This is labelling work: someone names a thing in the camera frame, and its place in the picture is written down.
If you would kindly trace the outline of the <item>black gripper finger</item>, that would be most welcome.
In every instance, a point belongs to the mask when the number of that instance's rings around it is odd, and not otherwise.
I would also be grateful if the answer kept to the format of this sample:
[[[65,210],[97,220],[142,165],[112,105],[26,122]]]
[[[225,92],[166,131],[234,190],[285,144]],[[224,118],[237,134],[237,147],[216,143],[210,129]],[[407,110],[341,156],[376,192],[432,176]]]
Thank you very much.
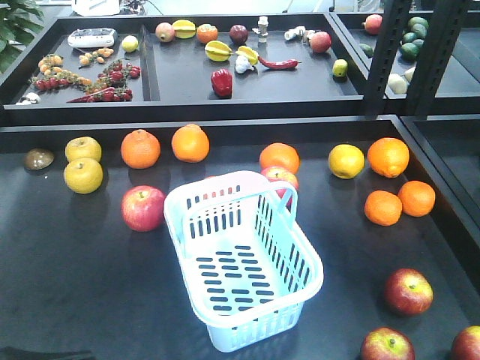
[[[35,352],[24,349],[17,349],[11,346],[1,348],[1,359],[7,360],[75,360],[75,359],[93,359],[94,355],[90,351],[79,352]]]

